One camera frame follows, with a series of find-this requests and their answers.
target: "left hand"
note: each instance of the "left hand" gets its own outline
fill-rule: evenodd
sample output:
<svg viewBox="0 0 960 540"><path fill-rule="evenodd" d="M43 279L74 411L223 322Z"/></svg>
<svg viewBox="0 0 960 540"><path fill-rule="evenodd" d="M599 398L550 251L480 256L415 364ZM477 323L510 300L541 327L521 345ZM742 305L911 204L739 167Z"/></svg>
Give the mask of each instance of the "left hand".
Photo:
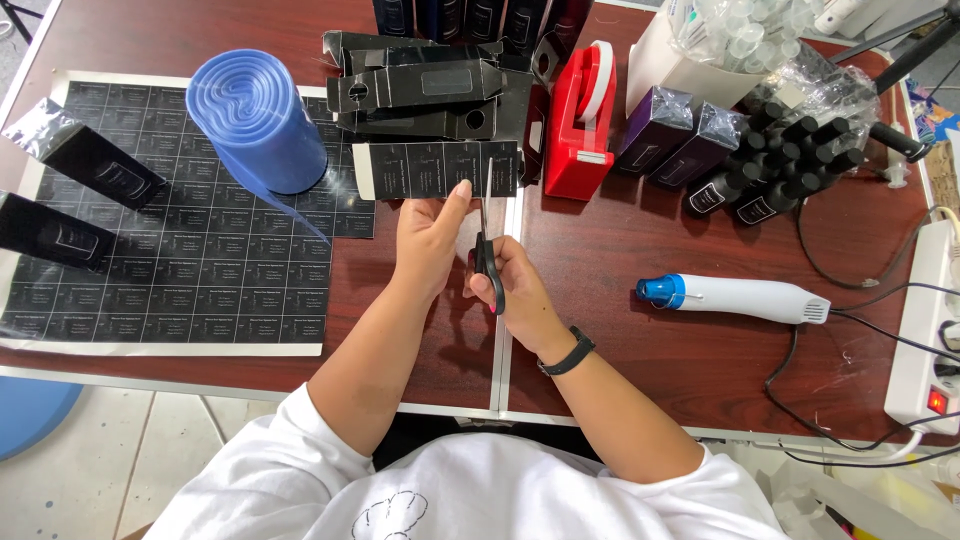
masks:
<svg viewBox="0 0 960 540"><path fill-rule="evenodd" d="M427 304L446 286L456 255L457 234L470 205L467 180L453 188L446 202L437 199L407 199L400 207L396 225L396 268L391 283L397 283Z"/></svg>

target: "red tape dispenser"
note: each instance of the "red tape dispenser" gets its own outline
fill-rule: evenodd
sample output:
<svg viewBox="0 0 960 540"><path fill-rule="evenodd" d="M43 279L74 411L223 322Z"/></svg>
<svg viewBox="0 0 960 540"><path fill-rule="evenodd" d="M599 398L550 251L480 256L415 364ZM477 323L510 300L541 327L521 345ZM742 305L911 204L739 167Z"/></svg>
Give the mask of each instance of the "red tape dispenser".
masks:
<svg viewBox="0 0 960 540"><path fill-rule="evenodd" d="M574 51L553 86L543 191L589 201L613 166L607 131L616 93L613 48L606 41Z"/></svg>

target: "watch strap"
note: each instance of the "watch strap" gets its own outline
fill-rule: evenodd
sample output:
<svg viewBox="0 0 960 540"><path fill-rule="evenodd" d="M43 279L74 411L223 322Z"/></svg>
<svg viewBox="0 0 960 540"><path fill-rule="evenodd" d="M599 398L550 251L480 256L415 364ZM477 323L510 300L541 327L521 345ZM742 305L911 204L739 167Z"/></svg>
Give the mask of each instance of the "watch strap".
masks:
<svg viewBox="0 0 960 540"><path fill-rule="evenodd" d="M577 365L593 351L593 348L596 347L596 345L590 341L590 338L586 337L577 327L570 327L570 332L577 338L577 346L573 348L573 351L571 351L566 358L552 366L544 365L543 360L537 358L537 367L539 367L544 374L550 377L563 375L577 367Z"/></svg>

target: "right hand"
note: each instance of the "right hand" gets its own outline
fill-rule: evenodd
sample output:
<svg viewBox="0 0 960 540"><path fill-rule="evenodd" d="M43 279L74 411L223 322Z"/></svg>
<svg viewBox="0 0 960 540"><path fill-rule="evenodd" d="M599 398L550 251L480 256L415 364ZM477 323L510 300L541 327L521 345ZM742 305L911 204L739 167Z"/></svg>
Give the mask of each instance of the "right hand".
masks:
<svg viewBox="0 0 960 540"><path fill-rule="evenodd" d="M560 361L573 350L576 339L553 310L543 280L527 258L523 246L511 236L500 236L493 239L493 254L507 300L503 312L507 330L544 363L554 363L549 361L554 356L559 356L555 361ZM464 298L473 296L488 306L496 302L490 278L475 274L470 258L464 280Z"/></svg>

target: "scissors blade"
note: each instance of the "scissors blade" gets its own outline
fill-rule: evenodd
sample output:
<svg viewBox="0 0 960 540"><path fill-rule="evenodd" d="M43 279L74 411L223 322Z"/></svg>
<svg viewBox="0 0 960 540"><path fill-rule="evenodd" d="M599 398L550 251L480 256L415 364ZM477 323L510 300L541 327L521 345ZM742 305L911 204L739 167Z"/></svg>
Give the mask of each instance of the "scissors blade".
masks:
<svg viewBox="0 0 960 540"><path fill-rule="evenodd" d="M490 206L490 195L492 193L492 184L493 184L493 158L490 158L489 166L487 167L487 194L481 199L480 203L480 228L483 231L484 239L487 239L487 212Z"/></svg>

